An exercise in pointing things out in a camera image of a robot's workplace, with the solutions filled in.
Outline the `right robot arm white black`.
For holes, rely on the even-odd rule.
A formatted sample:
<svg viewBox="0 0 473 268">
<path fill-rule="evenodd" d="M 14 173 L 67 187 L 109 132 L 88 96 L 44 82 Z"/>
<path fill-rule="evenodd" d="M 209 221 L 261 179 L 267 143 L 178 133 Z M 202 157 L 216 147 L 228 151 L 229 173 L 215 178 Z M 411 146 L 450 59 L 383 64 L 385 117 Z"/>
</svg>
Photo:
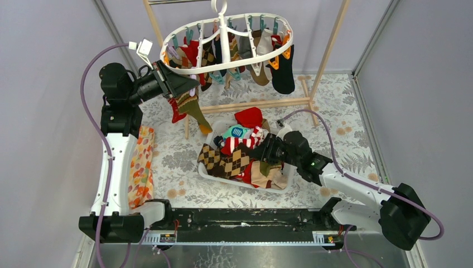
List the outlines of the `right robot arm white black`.
<svg viewBox="0 0 473 268">
<path fill-rule="evenodd" d="M 411 186 L 365 181 L 344 172 L 334 160 L 312 151 L 298 131 L 287 132 L 283 137 L 268 135 L 250 152 L 250 157 L 269 164 L 283 162 L 295 166 L 305 181 L 337 189 L 358 201 L 330 205 L 320 214 L 325 229 L 333 230 L 340 224 L 366 227 L 409 251 L 432 219 Z"/>
</svg>

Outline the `olive striped long sock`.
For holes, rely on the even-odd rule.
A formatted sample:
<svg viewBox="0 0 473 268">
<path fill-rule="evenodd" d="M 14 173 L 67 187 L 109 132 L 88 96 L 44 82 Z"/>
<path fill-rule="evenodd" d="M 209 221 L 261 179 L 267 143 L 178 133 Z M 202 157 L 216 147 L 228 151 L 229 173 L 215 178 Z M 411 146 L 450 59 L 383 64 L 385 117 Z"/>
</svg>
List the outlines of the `olive striped long sock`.
<svg viewBox="0 0 473 268">
<path fill-rule="evenodd" d="M 213 131 L 210 123 L 204 117 L 199 105 L 199 96 L 197 89 L 192 89 L 179 97 L 176 97 L 178 111 L 194 118 L 200 131 L 207 135 Z"/>
</svg>

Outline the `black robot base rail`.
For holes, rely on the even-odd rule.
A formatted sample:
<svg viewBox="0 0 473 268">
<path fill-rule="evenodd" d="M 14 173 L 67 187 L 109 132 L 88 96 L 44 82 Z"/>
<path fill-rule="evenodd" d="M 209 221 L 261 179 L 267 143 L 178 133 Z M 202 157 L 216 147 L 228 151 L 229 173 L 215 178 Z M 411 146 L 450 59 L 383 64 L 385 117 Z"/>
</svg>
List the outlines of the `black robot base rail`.
<svg viewBox="0 0 473 268">
<path fill-rule="evenodd" d="M 168 222 L 151 227 L 143 244 L 334 247 L 347 227 L 326 209 L 176 208 Z"/>
</svg>

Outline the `white round clip hanger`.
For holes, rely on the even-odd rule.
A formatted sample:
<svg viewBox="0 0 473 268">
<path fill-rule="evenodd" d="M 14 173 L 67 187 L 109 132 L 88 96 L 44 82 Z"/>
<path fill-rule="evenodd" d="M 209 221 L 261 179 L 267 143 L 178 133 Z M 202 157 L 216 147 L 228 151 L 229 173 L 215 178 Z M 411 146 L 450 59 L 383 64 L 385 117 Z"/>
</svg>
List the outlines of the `white round clip hanger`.
<svg viewBox="0 0 473 268">
<path fill-rule="evenodd" d="M 168 42 L 172 41 L 174 45 L 178 46 L 178 43 L 174 41 L 175 35 L 186 31 L 189 32 L 194 27 L 199 31 L 197 55 L 196 55 L 196 66 L 191 69 L 179 69 L 171 68 L 172 71 L 178 74 L 191 75 L 201 73 L 212 73 L 214 71 L 239 69 L 240 66 L 250 65 L 256 75 L 259 75 L 263 69 L 265 63 L 272 66 L 273 69 L 279 68 L 279 56 L 283 56 L 289 60 L 291 58 L 291 47 L 293 44 L 293 31 L 287 20 L 283 17 L 279 17 L 271 13 L 244 13 L 239 15 L 226 16 L 227 1 L 222 1 L 221 9 L 217 7 L 217 1 L 211 1 L 211 8 L 217 14 L 217 18 L 210 18 L 206 20 L 196 21 L 188 23 L 174 31 L 172 31 L 161 44 L 160 60 L 167 66 L 169 66 L 169 54 L 171 49 L 168 48 Z M 274 29 L 272 35 L 278 34 L 278 25 L 282 25 L 284 30 L 281 47 L 277 49 L 270 49 L 267 51 L 258 51 L 257 46 L 254 44 L 254 36 L 252 30 L 252 19 L 260 19 L 260 29 L 264 34 L 266 32 L 264 19 L 274 19 Z M 249 41 L 251 57 L 241 60 L 233 60 L 231 55 L 230 41 L 228 34 L 235 36 L 245 37 Z M 203 46 L 216 37 L 220 37 L 221 45 L 221 63 L 212 66 L 202 66 Z"/>
</svg>

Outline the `dark navy sock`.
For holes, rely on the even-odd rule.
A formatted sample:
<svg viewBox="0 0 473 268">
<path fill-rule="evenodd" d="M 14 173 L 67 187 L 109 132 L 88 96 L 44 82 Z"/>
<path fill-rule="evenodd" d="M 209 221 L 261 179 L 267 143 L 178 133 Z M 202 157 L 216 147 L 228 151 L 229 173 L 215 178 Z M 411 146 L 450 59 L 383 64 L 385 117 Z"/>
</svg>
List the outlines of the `dark navy sock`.
<svg viewBox="0 0 473 268">
<path fill-rule="evenodd" d="M 289 95 L 295 90 L 292 68 L 294 52 L 294 45 L 291 45 L 289 59 L 286 59 L 283 54 L 280 54 L 275 57 L 274 60 L 271 59 L 267 65 L 272 74 L 273 88 L 280 94 Z"/>
</svg>

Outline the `dark brown argyle sock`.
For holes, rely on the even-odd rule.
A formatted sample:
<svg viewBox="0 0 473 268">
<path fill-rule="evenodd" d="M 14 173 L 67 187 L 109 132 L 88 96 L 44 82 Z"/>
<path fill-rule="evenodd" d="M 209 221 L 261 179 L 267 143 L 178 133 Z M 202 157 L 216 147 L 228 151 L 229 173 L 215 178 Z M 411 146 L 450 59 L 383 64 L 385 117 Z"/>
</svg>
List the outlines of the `dark brown argyle sock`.
<svg viewBox="0 0 473 268">
<path fill-rule="evenodd" d="M 240 146 L 230 156 L 219 154 L 219 160 L 214 162 L 207 173 L 223 179 L 231 179 L 243 173 L 254 160 L 253 149 Z"/>
</svg>

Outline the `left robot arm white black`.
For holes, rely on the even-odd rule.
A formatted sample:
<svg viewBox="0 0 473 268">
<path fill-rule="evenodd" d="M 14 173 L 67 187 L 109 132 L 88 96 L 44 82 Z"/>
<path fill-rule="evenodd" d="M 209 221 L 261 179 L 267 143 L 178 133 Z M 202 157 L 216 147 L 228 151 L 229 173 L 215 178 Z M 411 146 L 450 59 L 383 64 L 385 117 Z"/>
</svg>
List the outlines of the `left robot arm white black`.
<svg viewBox="0 0 473 268">
<path fill-rule="evenodd" d="M 120 63 L 102 67 L 99 77 L 105 105 L 95 126 L 103 143 L 102 169 L 90 214 L 79 218 L 79 229 L 97 243 L 137 243 L 146 228 L 167 229 L 173 222 L 168 200 L 129 206 L 131 162 L 143 117 L 139 106 L 159 95 L 179 97 L 199 82 L 173 72 L 160 60 L 139 78 L 131 77 Z"/>
</svg>

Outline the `red snowflake christmas sock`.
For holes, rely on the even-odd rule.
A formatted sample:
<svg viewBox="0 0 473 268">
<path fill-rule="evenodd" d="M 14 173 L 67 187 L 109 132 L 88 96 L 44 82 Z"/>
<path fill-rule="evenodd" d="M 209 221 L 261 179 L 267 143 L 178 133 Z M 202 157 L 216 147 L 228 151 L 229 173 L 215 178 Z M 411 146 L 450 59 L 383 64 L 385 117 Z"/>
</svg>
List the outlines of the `red snowflake christmas sock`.
<svg viewBox="0 0 473 268">
<path fill-rule="evenodd" d="M 174 124 L 174 123 L 177 123 L 178 121 L 186 118 L 187 114 L 186 113 L 181 113 L 179 111 L 179 108 L 178 108 L 178 105 L 177 105 L 177 102 L 174 98 L 170 98 L 167 100 L 168 103 L 171 105 L 171 108 L 172 108 L 172 120 L 171 122 Z"/>
</svg>

